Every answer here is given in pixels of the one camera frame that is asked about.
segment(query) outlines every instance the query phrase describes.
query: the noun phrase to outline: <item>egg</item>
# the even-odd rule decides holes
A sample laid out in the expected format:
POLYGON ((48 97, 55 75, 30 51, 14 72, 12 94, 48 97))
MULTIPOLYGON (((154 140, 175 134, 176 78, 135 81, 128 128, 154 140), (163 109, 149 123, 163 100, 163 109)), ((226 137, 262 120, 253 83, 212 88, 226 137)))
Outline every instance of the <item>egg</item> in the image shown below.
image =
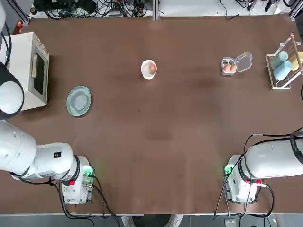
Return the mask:
POLYGON ((226 73, 231 72, 231 66, 230 65, 224 65, 223 71, 226 73))
POLYGON ((156 66, 154 64, 150 64, 149 68, 151 74, 154 74, 156 72, 156 66))
POLYGON ((230 71, 231 73, 235 73, 237 70, 237 66, 235 64, 231 65, 230 71))

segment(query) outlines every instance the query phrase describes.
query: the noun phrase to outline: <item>egg carton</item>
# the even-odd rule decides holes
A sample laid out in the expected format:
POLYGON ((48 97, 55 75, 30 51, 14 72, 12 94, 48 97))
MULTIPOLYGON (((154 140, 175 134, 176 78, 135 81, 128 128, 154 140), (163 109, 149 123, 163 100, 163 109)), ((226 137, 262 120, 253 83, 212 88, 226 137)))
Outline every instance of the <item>egg carton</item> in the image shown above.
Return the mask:
POLYGON ((239 55, 238 57, 236 57, 236 59, 231 57, 223 57, 221 61, 221 72, 223 76, 232 76, 236 72, 244 72, 250 69, 251 66, 252 66, 252 54, 249 52, 245 52, 239 55), (237 69, 235 70, 235 72, 225 72, 224 66, 226 64, 229 65, 235 64, 237 69))

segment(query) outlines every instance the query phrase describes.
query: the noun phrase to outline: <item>robotic arm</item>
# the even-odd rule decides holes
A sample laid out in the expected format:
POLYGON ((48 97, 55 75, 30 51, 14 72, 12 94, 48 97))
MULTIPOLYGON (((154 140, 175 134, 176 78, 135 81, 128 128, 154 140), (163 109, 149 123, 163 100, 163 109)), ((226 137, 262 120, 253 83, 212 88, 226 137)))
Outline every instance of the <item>robotic arm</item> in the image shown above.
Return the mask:
POLYGON ((233 203, 252 203, 257 187, 264 185, 262 179, 303 174, 301 151, 302 130, 290 134, 289 138, 260 142, 250 147, 243 157, 232 156, 225 167, 226 175, 230 174, 227 179, 228 199, 233 203))
MULTIPOLYGON (((0 31, 4 24, 0 2, 0 31)), ((0 62, 0 170, 23 181, 52 177, 62 182, 65 203, 91 203, 93 169, 85 157, 74 156, 67 143, 37 146, 32 136, 5 121, 16 116, 23 103, 20 82, 0 62)))

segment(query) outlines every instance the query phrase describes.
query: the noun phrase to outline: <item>person's foot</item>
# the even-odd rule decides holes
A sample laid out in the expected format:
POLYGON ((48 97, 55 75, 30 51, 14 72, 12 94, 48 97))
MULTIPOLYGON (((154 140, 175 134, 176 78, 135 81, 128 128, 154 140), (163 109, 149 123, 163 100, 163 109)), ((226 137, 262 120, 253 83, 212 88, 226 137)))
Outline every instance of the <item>person's foot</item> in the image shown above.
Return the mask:
POLYGON ((183 214, 172 214, 164 227, 178 227, 183 219, 183 214))
POLYGON ((136 225, 133 222, 132 216, 121 216, 121 220, 123 222, 124 227, 136 227, 136 225))

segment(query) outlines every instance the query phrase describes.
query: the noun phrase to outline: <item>table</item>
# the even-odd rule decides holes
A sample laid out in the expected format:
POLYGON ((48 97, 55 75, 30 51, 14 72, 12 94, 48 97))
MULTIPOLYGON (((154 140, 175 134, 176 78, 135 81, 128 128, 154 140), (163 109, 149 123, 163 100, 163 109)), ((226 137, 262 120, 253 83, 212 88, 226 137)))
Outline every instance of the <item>table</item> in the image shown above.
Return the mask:
MULTIPOLYGON (((10 120, 38 144, 69 143, 96 168, 115 213, 213 213, 223 167, 243 151, 252 133, 284 134, 303 125, 302 78, 290 91, 271 89, 265 54, 272 53, 296 24, 287 15, 223 17, 33 20, 49 52, 49 103, 10 120), (252 68, 221 75, 222 57, 253 55, 252 68), (145 59, 158 72, 140 74, 145 59), (90 112, 74 118, 66 97, 77 85, 93 96, 90 112)), ((54 188, 14 181, 1 172, 1 213, 62 213, 54 188)), ((303 176, 268 179, 275 213, 301 213, 297 195, 303 176)), ((92 205, 77 213, 101 213, 92 205)), ((271 197, 262 190, 248 212, 266 213, 271 197)), ((219 213, 226 213, 224 197, 219 213)), ((231 212, 243 212, 242 205, 231 212)))

